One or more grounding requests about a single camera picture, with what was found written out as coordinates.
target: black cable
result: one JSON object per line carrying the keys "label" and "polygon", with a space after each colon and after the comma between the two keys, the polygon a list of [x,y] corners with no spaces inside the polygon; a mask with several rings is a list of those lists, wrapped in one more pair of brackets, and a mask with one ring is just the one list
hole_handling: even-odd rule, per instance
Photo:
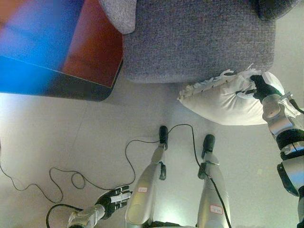
{"label": "black cable", "polygon": [[211,180],[211,182],[212,182],[212,184],[213,184],[213,186],[214,186],[214,188],[215,188],[215,191],[216,191],[217,194],[218,194],[219,200],[220,200],[220,202],[222,203],[222,206],[223,206],[223,209],[224,209],[226,221],[227,221],[227,223],[228,223],[229,228],[231,228],[231,223],[230,223],[230,221],[229,221],[228,213],[227,213],[227,210],[226,210],[224,201],[223,201],[222,197],[220,196],[220,193],[219,193],[219,190],[218,190],[218,188],[217,188],[217,185],[215,184],[215,182],[214,182],[214,180],[213,180],[212,177],[209,176],[209,179]]}
{"label": "black cable", "polygon": [[293,107],[299,111],[300,113],[304,114],[304,111],[298,106],[294,99],[290,99],[289,102],[293,105]]}
{"label": "black cable", "polygon": [[48,222],[48,217],[49,217],[50,213],[52,212],[52,210],[53,210],[54,208],[56,208],[56,207],[67,207],[67,208],[72,208],[72,209],[77,210],[77,211],[82,211],[82,210],[83,210],[83,209],[76,208],[76,207],[73,207],[73,206],[71,206],[71,205],[67,205],[67,204],[63,204],[63,203],[56,204],[56,205],[52,206],[52,207],[50,208],[50,210],[48,210],[47,217],[46,217],[47,228],[50,228],[49,222]]}

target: couch cushion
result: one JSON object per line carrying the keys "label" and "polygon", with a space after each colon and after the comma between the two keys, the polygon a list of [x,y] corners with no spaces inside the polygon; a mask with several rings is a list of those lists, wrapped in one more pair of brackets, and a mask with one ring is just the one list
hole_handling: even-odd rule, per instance
{"label": "couch cushion", "polygon": [[248,0],[138,0],[136,10],[135,32],[124,36],[131,81],[195,82],[273,63],[275,22]]}

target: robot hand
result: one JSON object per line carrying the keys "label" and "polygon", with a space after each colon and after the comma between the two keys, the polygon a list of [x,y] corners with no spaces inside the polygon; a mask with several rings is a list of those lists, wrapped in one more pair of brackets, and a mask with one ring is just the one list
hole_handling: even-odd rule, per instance
{"label": "robot hand", "polygon": [[129,186],[108,191],[99,197],[97,203],[81,212],[73,212],[68,228],[93,228],[100,219],[108,219],[117,209],[127,205],[131,197]]}
{"label": "robot hand", "polygon": [[124,186],[99,197],[96,204],[101,204],[104,207],[104,216],[102,219],[108,219],[116,210],[127,205],[127,200],[131,197],[131,192],[128,191],[129,186]]}

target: black joint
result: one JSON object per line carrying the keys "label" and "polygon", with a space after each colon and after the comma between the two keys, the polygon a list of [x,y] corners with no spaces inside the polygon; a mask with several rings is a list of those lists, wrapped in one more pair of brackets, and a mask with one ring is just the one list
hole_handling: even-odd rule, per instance
{"label": "black joint", "polygon": [[277,171],[279,173],[279,176],[282,180],[283,186],[284,188],[292,195],[294,196],[299,196],[299,193],[297,192],[297,190],[295,189],[295,187],[293,186],[292,182],[290,181],[285,168],[283,166],[282,163],[277,165]]}
{"label": "black joint", "polygon": [[165,144],[165,149],[168,149],[168,128],[161,126],[159,130],[160,144]]}
{"label": "black joint", "polygon": [[300,187],[299,190],[299,201],[304,197],[304,186]]}
{"label": "black joint", "polygon": [[275,140],[279,149],[281,150],[287,145],[303,141],[304,131],[301,129],[289,129],[280,133]]}
{"label": "black joint", "polygon": [[200,164],[200,167],[199,167],[199,173],[198,173],[198,177],[201,179],[201,180],[204,180],[206,178],[206,163],[202,163]]}
{"label": "black joint", "polygon": [[215,137],[212,134],[206,135],[204,139],[204,144],[203,144],[203,152],[201,154],[201,158],[204,159],[205,153],[212,153],[213,152],[213,147],[215,144]]}

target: white pillow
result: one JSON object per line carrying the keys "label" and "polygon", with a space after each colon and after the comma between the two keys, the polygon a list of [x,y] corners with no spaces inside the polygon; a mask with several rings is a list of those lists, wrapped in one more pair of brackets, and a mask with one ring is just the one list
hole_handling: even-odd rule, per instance
{"label": "white pillow", "polygon": [[247,69],[232,76],[227,76],[226,73],[233,71],[224,71],[218,77],[187,86],[180,91],[178,100],[185,107],[218,124],[266,124],[262,118],[263,106],[259,100],[244,99],[236,95],[236,91],[255,89],[255,83],[250,80],[250,76],[260,75],[261,72]]}

